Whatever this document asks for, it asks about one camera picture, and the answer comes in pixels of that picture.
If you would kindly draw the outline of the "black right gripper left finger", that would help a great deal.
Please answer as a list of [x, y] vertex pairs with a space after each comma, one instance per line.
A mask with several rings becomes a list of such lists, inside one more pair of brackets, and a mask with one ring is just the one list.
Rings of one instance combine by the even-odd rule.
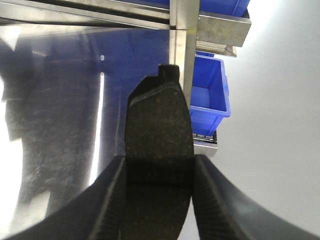
[[118, 240], [126, 187], [126, 159], [116, 156], [79, 196], [59, 211], [9, 239]]

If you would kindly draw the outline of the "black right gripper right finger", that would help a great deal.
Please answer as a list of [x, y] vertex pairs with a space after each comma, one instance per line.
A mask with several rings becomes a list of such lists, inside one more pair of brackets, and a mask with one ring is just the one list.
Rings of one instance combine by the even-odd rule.
[[202, 154], [195, 155], [192, 196], [202, 240], [318, 240], [252, 200]]

